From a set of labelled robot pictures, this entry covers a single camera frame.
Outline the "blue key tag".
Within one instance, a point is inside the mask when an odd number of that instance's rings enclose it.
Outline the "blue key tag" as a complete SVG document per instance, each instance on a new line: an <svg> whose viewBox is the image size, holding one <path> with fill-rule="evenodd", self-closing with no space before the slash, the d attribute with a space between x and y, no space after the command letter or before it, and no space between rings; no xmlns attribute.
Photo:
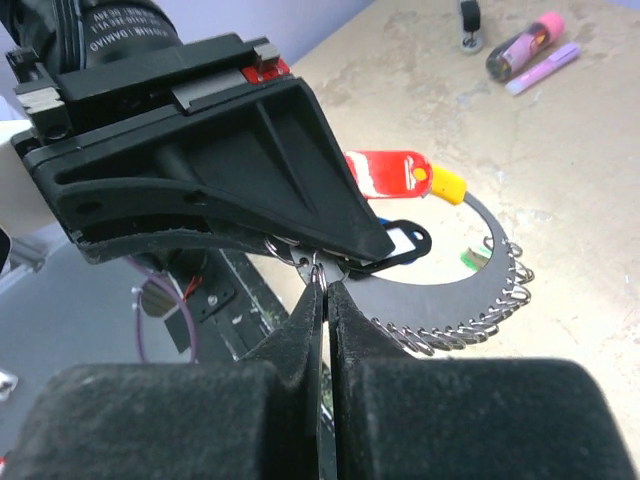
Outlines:
<svg viewBox="0 0 640 480"><path fill-rule="evenodd" d="M408 265L431 251L431 236L420 225L405 219L387 220L379 217L378 220L394 244L394 250L386 260Z"/></svg>

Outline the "large keyring with small rings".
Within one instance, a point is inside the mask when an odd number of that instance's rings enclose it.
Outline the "large keyring with small rings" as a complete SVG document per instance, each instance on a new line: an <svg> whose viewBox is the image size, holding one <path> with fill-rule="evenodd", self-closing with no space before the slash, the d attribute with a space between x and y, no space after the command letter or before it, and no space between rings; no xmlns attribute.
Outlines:
<svg viewBox="0 0 640 480"><path fill-rule="evenodd" d="M339 258L268 238L267 251L297 269L309 283L338 283L364 316L402 348L432 356L487 341L499 324L531 301L527 284L535 274L521 261L522 249L509 240L497 218L473 194L463 202L485 222L487 263L455 282L416 285L376 277L370 265L349 266Z"/></svg>

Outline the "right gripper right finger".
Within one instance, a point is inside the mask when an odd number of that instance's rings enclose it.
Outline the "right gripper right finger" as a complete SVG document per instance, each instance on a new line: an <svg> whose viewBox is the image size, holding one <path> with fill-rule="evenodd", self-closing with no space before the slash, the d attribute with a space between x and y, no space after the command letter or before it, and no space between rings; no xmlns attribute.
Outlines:
<svg viewBox="0 0 640 480"><path fill-rule="evenodd" d="M555 359L419 360L328 290L342 479L632 479L594 379Z"/></svg>

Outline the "yellow key tag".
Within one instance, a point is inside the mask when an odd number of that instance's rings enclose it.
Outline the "yellow key tag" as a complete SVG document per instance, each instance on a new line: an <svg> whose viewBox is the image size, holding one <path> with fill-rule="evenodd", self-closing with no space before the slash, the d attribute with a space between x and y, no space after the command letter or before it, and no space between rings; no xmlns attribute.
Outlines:
<svg viewBox="0 0 640 480"><path fill-rule="evenodd" d="M431 193L451 205L460 205L464 202L467 183L457 174L437 165L432 166L433 180Z"/></svg>

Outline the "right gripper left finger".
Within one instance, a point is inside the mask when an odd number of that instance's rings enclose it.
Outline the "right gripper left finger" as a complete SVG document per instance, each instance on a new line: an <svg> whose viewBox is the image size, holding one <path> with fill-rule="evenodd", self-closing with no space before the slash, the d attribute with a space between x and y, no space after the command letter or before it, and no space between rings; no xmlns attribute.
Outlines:
<svg viewBox="0 0 640 480"><path fill-rule="evenodd" d="M6 479L316 479L324 293L227 364L97 364L54 376Z"/></svg>

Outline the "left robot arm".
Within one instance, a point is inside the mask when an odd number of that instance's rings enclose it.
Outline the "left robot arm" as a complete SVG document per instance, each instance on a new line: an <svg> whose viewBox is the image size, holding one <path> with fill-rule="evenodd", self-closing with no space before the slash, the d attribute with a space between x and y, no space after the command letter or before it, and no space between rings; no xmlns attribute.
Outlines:
<svg viewBox="0 0 640 480"><path fill-rule="evenodd" d="M290 242L376 262L392 240L307 83L266 38L183 43L151 1L5 1L31 128L12 144L86 260Z"/></svg>

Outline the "red key tag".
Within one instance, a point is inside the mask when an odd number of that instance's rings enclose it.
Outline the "red key tag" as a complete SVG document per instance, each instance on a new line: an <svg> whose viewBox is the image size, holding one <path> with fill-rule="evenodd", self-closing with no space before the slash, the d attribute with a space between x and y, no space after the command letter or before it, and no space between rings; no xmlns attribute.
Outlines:
<svg viewBox="0 0 640 480"><path fill-rule="evenodd" d="M424 197L431 191L434 172L429 161L414 151L347 151L346 162L366 199Z"/></svg>

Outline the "green key tag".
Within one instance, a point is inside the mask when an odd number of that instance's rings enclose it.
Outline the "green key tag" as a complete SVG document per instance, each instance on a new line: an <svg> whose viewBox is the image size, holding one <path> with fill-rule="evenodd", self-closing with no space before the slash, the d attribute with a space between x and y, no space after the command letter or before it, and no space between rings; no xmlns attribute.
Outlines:
<svg viewBox="0 0 640 480"><path fill-rule="evenodd" d="M461 262L474 272L482 270L489 262L492 252L486 247L467 248L461 255Z"/></svg>

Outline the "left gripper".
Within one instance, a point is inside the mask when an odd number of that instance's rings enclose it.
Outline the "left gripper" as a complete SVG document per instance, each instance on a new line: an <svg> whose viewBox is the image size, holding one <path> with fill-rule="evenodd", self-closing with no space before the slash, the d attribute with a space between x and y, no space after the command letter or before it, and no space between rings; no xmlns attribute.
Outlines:
<svg viewBox="0 0 640 480"><path fill-rule="evenodd" d="M5 141L89 263L188 249L289 260L280 239L391 252L313 91L279 81L290 69L273 44L149 40L119 32L106 40L116 60L61 74L33 48L7 55L17 96L45 104Z"/></svg>

